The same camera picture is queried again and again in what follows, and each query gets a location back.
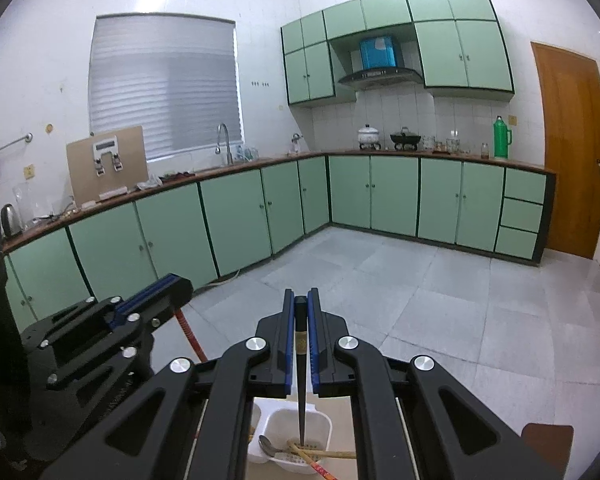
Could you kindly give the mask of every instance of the gray roller blind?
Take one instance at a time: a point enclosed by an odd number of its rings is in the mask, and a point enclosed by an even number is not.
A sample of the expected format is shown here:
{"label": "gray roller blind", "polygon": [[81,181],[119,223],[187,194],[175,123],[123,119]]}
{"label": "gray roller blind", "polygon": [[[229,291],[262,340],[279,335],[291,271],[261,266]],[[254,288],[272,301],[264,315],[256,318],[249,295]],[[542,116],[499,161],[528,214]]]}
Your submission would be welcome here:
{"label": "gray roller blind", "polygon": [[96,19],[89,70],[94,133],[140,124],[147,160],[241,140],[233,23],[140,14]]}

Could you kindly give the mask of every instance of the white wall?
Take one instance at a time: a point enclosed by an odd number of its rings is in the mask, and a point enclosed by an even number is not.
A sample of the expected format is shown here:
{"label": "white wall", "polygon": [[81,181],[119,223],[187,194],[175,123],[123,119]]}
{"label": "white wall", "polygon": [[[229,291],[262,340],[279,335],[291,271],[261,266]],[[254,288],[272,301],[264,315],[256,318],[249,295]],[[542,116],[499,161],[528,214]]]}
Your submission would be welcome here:
{"label": "white wall", "polygon": [[[11,188],[34,164],[34,189],[58,206],[71,194],[65,145],[89,132],[87,84],[96,15],[140,10],[141,0],[13,0],[0,19],[0,146],[27,132],[23,142],[0,152],[0,208],[13,202]],[[311,143],[311,114],[291,111],[280,48],[280,27],[299,17],[298,0],[167,0],[159,8],[236,22],[244,136],[260,155],[288,151],[300,131]],[[251,81],[268,82],[268,87]],[[45,126],[53,124],[51,134]],[[190,170],[219,162],[194,152],[162,161],[154,170]]]}
{"label": "white wall", "polygon": [[[347,0],[300,0],[304,16]],[[516,95],[508,104],[483,100],[432,99],[422,86],[404,85],[359,92],[355,104],[314,108],[319,148],[353,147],[357,130],[370,123],[385,133],[408,126],[422,135],[445,139],[452,129],[476,152],[488,142],[493,153],[492,124],[497,115],[518,118],[512,127],[509,156],[544,163],[544,118],[538,70],[531,42],[546,43],[583,54],[600,68],[600,19],[586,0],[491,0],[504,33]],[[600,260],[600,238],[596,250]]]}

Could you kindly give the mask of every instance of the faucet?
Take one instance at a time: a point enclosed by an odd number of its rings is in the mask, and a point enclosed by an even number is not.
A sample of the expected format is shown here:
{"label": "faucet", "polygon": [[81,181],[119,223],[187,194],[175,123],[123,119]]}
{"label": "faucet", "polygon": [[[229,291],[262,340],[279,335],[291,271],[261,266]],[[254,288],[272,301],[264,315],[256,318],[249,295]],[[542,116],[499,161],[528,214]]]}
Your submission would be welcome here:
{"label": "faucet", "polygon": [[226,124],[218,124],[218,143],[216,144],[216,155],[220,155],[220,131],[224,128],[224,140],[226,141],[226,163],[228,166],[234,163],[234,158],[231,155],[231,147],[229,146],[229,130],[226,129]]}

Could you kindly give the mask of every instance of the green thermos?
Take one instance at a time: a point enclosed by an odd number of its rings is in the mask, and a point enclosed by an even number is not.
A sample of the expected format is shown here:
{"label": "green thermos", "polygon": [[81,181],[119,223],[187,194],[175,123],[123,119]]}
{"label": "green thermos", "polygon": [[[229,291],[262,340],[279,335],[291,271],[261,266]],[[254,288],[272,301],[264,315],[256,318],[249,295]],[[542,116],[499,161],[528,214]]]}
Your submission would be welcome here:
{"label": "green thermos", "polygon": [[512,140],[511,130],[507,128],[502,117],[498,116],[493,123],[493,156],[508,158],[509,145]]}

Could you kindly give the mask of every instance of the range hood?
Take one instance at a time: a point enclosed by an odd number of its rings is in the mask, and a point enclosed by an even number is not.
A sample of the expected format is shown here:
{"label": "range hood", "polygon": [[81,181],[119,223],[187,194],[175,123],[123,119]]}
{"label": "range hood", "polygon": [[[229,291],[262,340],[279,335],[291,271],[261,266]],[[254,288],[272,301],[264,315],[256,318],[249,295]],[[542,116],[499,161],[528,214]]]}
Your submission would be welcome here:
{"label": "range hood", "polygon": [[413,68],[379,66],[358,70],[353,74],[344,76],[338,81],[338,83],[349,86],[356,91],[406,82],[423,83],[424,80]]}

